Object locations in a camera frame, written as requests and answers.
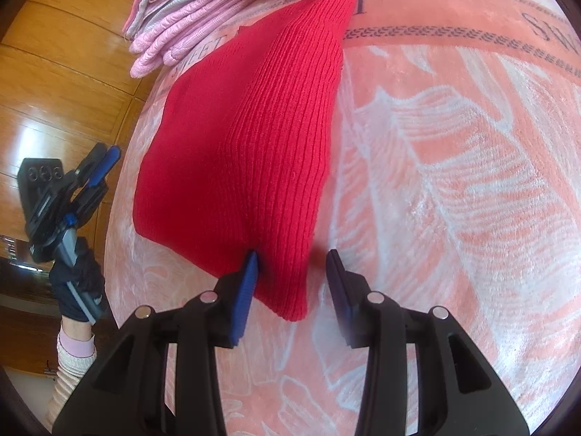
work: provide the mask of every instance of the red ribbed fabric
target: red ribbed fabric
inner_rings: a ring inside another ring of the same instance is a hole
[[[215,276],[259,254],[255,296],[306,315],[341,40],[356,0],[302,0],[244,28],[167,97],[135,190],[137,233]]]

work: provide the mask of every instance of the beige knit sleeve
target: beige knit sleeve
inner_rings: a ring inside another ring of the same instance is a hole
[[[56,417],[59,416],[82,376],[97,358],[97,351],[88,358],[76,358],[63,348],[60,338],[56,341],[56,349],[59,354],[59,369],[56,372],[56,383],[46,413],[50,429],[52,429]]]

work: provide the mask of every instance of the person's arm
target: person's arm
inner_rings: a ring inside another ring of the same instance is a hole
[[[52,429],[66,401],[97,358],[91,323],[77,305],[66,282],[77,282],[80,291],[87,291],[97,297],[105,292],[105,279],[86,239],[77,240],[76,252],[77,263],[72,269],[56,260],[49,275],[62,314],[61,328],[56,339],[59,368],[46,413],[49,429]]]

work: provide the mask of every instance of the wrist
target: wrist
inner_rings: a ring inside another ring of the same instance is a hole
[[[63,316],[62,327],[65,334],[71,339],[88,341],[93,335],[91,323],[77,322],[66,316]]]

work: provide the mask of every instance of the pink cuff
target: pink cuff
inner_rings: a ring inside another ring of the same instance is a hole
[[[72,339],[63,331],[62,324],[60,325],[59,341],[63,349],[76,358],[89,358],[95,352],[95,335],[92,335],[89,340]]]

